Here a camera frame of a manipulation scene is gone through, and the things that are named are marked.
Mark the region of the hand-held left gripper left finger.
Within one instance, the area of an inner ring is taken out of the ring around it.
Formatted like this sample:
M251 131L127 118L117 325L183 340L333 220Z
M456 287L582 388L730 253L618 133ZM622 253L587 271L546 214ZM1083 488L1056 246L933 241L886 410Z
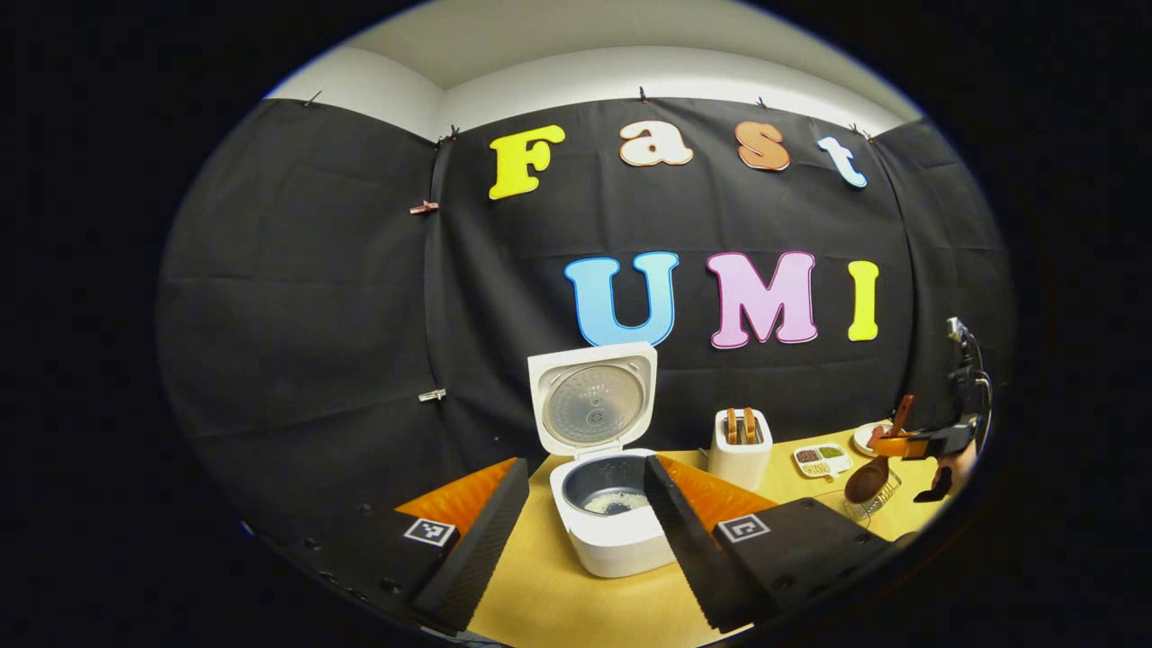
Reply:
M408 628L472 623L529 495L526 459L270 461L248 472L256 536L347 606Z

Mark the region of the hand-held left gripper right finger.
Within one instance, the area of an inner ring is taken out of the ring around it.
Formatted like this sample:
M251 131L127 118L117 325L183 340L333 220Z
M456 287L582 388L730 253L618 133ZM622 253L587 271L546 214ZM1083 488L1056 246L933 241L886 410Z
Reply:
M669 455L644 491L708 624L721 632L806 615L896 553L814 498L778 504Z

